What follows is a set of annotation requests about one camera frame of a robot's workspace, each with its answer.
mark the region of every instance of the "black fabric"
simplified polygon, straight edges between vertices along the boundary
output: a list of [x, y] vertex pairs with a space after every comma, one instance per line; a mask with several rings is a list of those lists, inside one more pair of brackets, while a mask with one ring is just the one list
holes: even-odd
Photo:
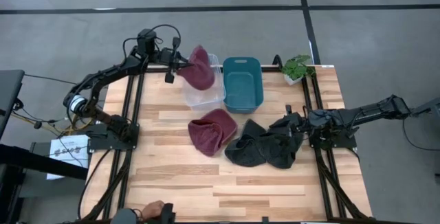
[[277, 120], [266, 133], [263, 127], [248, 120], [242, 136], [225, 149], [226, 157], [240, 166], [252, 167], [267, 162], [277, 168], [291, 168], [304, 137], [303, 133], [295, 132], [289, 136], [289, 130], [302, 122], [299, 114], [294, 114]]
[[266, 159], [260, 154], [255, 138], [250, 135], [242, 135], [230, 142], [225, 149], [226, 157], [232, 163], [240, 166], [257, 166], [266, 163]]
[[289, 136], [289, 128], [294, 131], [296, 127], [300, 126], [302, 123], [303, 118], [298, 113], [291, 113], [269, 125], [269, 130], [267, 132]]
[[257, 124], [254, 120], [248, 119], [241, 135], [250, 135], [253, 138], [257, 138], [264, 133], [266, 133], [266, 130], [263, 127]]

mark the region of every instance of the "clear plastic container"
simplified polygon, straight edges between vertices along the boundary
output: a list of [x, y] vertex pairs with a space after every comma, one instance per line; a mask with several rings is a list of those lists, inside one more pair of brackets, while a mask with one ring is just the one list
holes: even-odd
[[186, 105], [191, 107], [193, 111], [210, 111], [221, 108], [221, 103], [226, 97], [219, 59], [214, 54], [208, 54], [208, 56], [211, 69], [215, 76], [214, 84], [209, 89], [201, 91], [191, 87], [191, 85], [184, 80], [183, 92]]

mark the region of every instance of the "wooden tabletop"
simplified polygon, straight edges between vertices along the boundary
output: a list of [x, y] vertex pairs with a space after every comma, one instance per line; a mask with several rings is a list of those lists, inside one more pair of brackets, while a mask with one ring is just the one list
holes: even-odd
[[[324, 108], [343, 108], [342, 95], [333, 67], [316, 67]], [[287, 170], [269, 164], [253, 168], [235, 165], [226, 158], [224, 147], [207, 157], [193, 146], [188, 123], [204, 113], [191, 111], [182, 95], [183, 78], [174, 84], [164, 82], [164, 74], [145, 74], [139, 124], [138, 147], [133, 152], [125, 206], [142, 209], [156, 200], [174, 203], [176, 221], [271, 221], [325, 220], [324, 205], [313, 150], [305, 141]], [[127, 78], [109, 86], [104, 110], [121, 114]], [[131, 108], [137, 83], [131, 97]], [[252, 118], [267, 128], [285, 114], [285, 105], [303, 113], [305, 104], [301, 84], [289, 86], [281, 73], [263, 73], [264, 103], [253, 114], [231, 114], [239, 125]], [[309, 82], [312, 101], [313, 88]], [[340, 184], [359, 209], [371, 215], [358, 159], [347, 149], [333, 149]], [[93, 154], [90, 170], [103, 152]], [[92, 209], [107, 189], [113, 151], [93, 176], [82, 202], [82, 215]], [[338, 215], [333, 189], [329, 185], [333, 214]], [[111, 216], [119, 196], [113, 196]]]

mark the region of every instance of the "white paper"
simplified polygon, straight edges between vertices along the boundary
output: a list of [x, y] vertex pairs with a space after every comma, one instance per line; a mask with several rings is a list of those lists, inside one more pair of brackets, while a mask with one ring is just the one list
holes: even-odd
[[[69, 135], [60, 139], [53, 139], [50, 142], [50, 158], [57, 159], [69, 164], [89, 167], [89, 156], [87, 155], [88, 137], [86, 135]], [[60, 179], [64, 176], [48, 173], [46, 179]]]

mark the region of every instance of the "maroon towel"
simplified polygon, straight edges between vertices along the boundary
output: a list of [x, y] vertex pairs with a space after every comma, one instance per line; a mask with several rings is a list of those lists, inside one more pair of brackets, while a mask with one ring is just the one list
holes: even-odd
[[195, 148], [206, 156], [213, 156], [237, 131], [237, 123], [223, 109], [215, 109], [200, 120], [188, 124]]
[[194, 48], [189, 62], [193, 66], [179, 69], [177, 75], [185, 78], [195, 89], [206, 90], [210, 88], [214, 84], [215, 76], [209, 63], [208, 53], [201, 45]]

